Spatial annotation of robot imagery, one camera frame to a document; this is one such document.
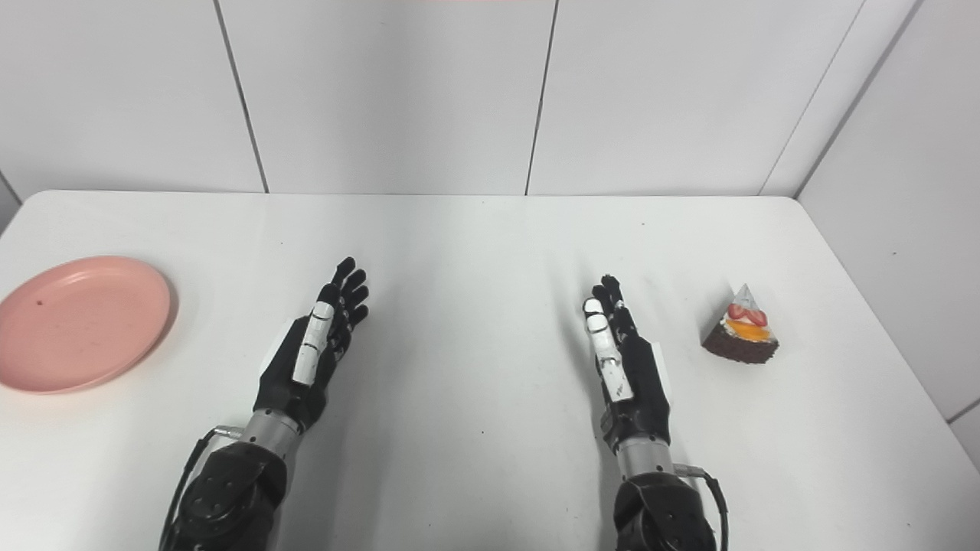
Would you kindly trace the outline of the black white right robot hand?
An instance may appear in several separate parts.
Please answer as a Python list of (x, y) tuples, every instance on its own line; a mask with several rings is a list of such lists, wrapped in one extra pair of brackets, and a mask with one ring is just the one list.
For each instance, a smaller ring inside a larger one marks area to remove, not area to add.
[(603, 441), (613, 453), (630, 439), (671, 444), (671, 405), (654, 348), (639, 334), (615, 276), (593, 286), (583, 317), (605, 401)]

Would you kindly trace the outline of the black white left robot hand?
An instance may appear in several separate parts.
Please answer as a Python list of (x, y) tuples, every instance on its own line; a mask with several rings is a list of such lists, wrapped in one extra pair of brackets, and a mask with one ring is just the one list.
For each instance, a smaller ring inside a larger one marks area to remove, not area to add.
[(352, 344), (354, 328), (370, 313), (367, 273), (345, 258), (322, 286), (312, 309), (287, 328), (260, 376), (254, 410), (290, 419), (307, 432), (328, 405), (328, 384)]

